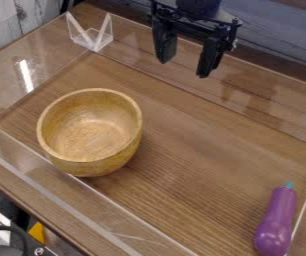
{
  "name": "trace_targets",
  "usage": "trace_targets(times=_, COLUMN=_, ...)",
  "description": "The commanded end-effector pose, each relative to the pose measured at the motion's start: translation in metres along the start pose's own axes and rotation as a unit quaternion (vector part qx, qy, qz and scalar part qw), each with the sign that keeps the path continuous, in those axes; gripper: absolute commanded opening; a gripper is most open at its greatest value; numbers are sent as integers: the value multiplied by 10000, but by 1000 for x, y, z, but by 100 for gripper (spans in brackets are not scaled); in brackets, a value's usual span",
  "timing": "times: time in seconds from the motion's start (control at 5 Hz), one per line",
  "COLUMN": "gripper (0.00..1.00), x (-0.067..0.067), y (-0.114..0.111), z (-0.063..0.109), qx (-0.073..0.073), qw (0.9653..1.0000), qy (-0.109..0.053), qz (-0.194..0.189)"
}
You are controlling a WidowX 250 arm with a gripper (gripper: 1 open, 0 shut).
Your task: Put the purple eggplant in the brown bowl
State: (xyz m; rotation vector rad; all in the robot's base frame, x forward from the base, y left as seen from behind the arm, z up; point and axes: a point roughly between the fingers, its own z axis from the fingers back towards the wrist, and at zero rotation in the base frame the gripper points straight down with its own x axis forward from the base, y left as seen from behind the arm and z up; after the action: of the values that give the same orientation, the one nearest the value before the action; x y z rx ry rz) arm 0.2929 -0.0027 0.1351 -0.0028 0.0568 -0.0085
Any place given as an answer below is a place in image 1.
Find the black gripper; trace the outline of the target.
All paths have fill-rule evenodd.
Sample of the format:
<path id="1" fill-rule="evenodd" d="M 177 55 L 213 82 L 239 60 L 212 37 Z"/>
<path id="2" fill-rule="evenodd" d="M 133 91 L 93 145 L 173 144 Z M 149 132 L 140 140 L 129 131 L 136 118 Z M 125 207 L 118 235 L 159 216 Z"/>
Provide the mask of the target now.
<path id="1" fill-rule="evenodd" d="M 236 48 L 241 20 L 221 7 L 221 0 L 151 0 L 155 53 L 161 64 L 176 54 L 177 34 L 204 40 L 196 75 L 209 76 L 224 51 Z"/>

